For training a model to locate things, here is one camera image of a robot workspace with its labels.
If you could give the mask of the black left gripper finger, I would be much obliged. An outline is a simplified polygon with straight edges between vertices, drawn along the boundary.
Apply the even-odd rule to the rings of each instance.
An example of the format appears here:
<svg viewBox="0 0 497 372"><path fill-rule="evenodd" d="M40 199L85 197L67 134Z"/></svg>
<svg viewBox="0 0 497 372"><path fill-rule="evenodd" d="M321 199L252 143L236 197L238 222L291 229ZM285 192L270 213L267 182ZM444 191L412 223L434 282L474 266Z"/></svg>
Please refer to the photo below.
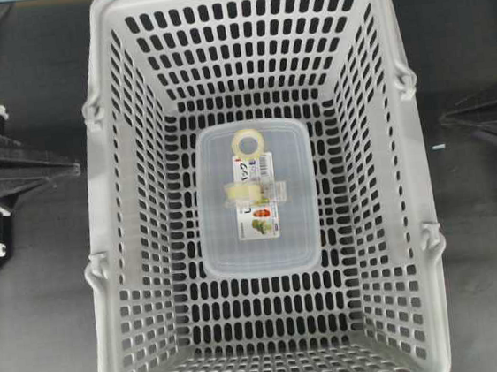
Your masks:
<svg viewBox="0 0 497 372"><path fill-rule="evenodd" d="M55 152L33 148L19 140L13 140L0 134L0 164L14 163L18 166L70 166L73 159L60 156Z"/></svg>
<svg viewBox="0 0 497 372"><path fill-rule="evenodd" d="M37 187L54 184L62 178L77 178L80 166L27 167L0 171L0 201L12 201Z"/></svg>

